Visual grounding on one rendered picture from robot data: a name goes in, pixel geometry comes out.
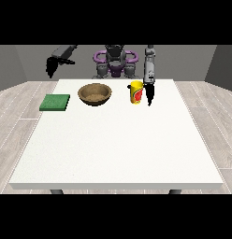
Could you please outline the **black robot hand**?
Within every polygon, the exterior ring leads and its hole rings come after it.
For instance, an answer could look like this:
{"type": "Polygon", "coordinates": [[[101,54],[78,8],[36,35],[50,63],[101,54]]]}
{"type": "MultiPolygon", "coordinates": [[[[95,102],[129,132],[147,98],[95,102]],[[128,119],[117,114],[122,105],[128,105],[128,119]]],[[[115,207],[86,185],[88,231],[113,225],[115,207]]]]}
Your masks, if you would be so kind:
{"type": "Polygon", "coordinates": [[[151,105],[153,97],[154,97],[154,85],[143,83],[143,91],[146,91],[146,97],[147,97],[147,100],[148,100],[148,105],[151,105]]]}
{"type": "Polygon", "coordinates": [[[53,77],[53,74],[58,68],[59,64],[74,64],[74,61],[63,59],[63,58],[55,58],[49,57],[46,62],[46,72],[48,73],[49,77],[53,77]]]}

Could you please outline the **yellow cup with melon print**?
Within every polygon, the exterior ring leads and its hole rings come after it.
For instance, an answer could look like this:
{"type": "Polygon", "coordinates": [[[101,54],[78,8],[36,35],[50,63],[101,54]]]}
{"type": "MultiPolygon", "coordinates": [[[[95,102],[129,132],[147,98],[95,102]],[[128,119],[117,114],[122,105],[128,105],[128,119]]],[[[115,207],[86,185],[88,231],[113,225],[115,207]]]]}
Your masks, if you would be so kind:
{"type": "Polygon", "coordinates": [[[143,83],[138,80],[134,80],[130,84],[130,99],[132,104],[139,104],[141,101],[143,91],[143,83]]]}

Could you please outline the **green square pad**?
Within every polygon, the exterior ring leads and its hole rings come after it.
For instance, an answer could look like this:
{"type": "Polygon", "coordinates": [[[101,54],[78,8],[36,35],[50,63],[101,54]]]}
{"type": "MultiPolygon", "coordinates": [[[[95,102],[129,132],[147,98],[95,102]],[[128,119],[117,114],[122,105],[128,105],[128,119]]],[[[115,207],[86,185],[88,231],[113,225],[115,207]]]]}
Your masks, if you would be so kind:
{"type": "Polygon", "coordinates": [[[65,111],[70,95],[69,94],[47,94],[40,107],[40,111],[65,111]]]}

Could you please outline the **brown wooden bowl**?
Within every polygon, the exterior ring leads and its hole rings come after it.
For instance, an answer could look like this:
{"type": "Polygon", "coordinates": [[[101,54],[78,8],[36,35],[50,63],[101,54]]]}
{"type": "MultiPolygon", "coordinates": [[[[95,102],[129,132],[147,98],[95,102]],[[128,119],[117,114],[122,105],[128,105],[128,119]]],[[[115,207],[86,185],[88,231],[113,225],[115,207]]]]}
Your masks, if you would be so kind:
{"type": "Polygon", "coordinates": [[[111,94],[111,88],[101,83],[87,84],[78,90],[78,96],[81,101],[90,106],[103,105],[110,98],[111,94]]]}

